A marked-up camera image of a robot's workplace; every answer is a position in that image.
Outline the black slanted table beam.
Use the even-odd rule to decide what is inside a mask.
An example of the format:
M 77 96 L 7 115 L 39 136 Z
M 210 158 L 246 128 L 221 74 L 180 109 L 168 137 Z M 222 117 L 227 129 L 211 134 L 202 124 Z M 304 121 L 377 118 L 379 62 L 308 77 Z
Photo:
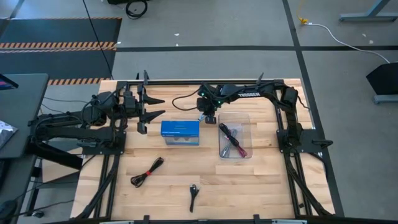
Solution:
M 28 154 L 36 155 L 72 169 L 80 170 L 82 167 L 82 158 L 42 142 L 28 142 L 25 151 Z

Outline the black hazard-striped floor mat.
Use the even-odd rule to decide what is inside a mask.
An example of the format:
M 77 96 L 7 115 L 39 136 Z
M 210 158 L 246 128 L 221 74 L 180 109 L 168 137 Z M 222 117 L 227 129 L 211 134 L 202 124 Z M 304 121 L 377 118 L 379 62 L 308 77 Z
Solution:
M 0 73 L 46 73 L 49 85 L 112 79 L 120 17 L 0 19 Z

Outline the dark grey desk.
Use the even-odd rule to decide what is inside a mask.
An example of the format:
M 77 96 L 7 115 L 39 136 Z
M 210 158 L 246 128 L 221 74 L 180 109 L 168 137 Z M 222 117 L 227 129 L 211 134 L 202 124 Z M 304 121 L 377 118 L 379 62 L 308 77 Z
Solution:
M 13 74 L 6 78 L 19 85 L 16 89 L 0 90 L 0 121 L 4 121 L 18 131 L 0 148 L 0 159 L 13 159 L 25 153 L 30 135 L 28 122 L 35 119 L 49 76 L 45 73 Z

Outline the blue DualShock controller box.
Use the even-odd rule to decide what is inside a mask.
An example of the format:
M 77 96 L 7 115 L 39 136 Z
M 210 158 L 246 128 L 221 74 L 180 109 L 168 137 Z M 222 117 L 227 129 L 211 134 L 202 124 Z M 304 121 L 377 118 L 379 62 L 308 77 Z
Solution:
M 160 134 L 166 145 L 198 146 L 200 144 L 200 122 L 162 121 Z

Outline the black box on grey foot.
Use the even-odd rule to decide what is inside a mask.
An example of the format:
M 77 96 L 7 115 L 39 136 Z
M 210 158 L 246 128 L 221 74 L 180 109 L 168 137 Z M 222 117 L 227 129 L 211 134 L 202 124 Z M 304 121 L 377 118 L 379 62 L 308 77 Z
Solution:
M 382 64 L 366 78 L 375 92 L 375 104 L 398 103 L 398 62 Z

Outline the patterned silver bag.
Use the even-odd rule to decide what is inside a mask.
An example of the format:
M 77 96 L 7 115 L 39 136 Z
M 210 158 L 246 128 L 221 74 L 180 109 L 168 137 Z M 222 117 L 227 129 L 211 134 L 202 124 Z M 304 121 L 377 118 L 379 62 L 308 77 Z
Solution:
M 18 132 L 18 129 L 4 121 L 0 121 L 0 149 Z

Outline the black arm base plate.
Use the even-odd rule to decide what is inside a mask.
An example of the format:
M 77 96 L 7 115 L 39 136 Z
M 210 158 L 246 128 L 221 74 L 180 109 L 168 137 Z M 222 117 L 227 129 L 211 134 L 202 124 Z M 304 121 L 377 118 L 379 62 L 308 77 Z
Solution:
M 83 142 L 82 154 L 85 155 L 121 155 L 124 153 L 126 143 L 126 132 L 118 133 L 116 135 L 116 142 L 100 143 L 97 142 L 95 146 L 89 146 L 88 143 Z
M 321 152 L 322 148 L 321 145 L 316 144 L 316 141 L 319 140 L 318 138 L 318 133 L 314 129 L 304 129 L 301 133 L 300 136 L 300 145 L 298 146 L 293 146 L 291 143 L 288 142 L 287 140 L 287 130 L 277 130 L 276 132 L 277 135 L 277 140 L 278 140 L 278 145 L 279 149 L 281 151 L 285 150 L 293 150 L 293 152 Z

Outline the grey metal table leg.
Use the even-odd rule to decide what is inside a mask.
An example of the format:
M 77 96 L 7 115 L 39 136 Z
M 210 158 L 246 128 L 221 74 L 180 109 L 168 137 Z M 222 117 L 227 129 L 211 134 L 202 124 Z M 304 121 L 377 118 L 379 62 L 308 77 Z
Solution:
M 340 14 L 339 21 L 367 21 L 384 19 L 395 22 L 398 19 L 398 12 L 381 12 L 391 0 L 377 0 L 366 12 Z

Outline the clear plastic container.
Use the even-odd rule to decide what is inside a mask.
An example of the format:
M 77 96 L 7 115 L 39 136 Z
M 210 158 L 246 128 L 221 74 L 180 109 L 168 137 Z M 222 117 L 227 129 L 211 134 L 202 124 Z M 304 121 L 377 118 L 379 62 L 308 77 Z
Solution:
M 249 115 L 220 113 L 218 115 L 219 156 L 222 159 L 252 158 L 252 134 Z

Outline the monitor screen corner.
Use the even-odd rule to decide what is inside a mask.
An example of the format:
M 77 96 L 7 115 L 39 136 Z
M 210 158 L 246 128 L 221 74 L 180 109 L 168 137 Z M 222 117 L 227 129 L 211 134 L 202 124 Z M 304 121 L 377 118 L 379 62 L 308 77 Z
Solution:
M 0 91 L 17 89 L 19 85 L 0 73 Z

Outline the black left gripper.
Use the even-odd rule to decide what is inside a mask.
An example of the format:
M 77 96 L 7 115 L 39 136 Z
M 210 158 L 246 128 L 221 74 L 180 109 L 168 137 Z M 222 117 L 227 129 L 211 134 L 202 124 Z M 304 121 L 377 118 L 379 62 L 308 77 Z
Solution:
M 152 98 L 148 95 L 144 95 L 142 100 L 148 105 L 156 105 L 165 102 L 164 100 Z M 123 93 L 124 116 L 126 120 L 129 118 L 139 118 L 137 122 L 137 131 L 140 134 L 147 133 L 145 123 L 150 123 L 153 119 L 165 113 L 165 110 L 146 112 L 143 102 L 137 100 L 130 90 L 130 86 L 126 85 L 126 90 Z

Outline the black aluminium table frame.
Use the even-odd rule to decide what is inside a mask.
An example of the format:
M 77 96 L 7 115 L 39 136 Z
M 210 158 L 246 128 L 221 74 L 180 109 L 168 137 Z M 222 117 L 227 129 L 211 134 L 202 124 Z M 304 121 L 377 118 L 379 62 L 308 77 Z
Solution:
M 199 81 L 150 82 L 147 92 L 165 102 L 150 110 L 165 110 L 153 120 L 146 135 L 130 120 L 126 150 L 119 162 L 112 220 L 227 220 L 292 218 L 293 200 L 303 202 L 298 187 L 289 185 L 276 132 L 286 127 L 283 111 L 265 98 L 240 99 L 220 113 L 249 115 L 252 134 L 250 159 L 219 156 L 218 127 L 200 125 L 198 146 L 168 146 L 160 134 L 163 120 L 197 119 Z

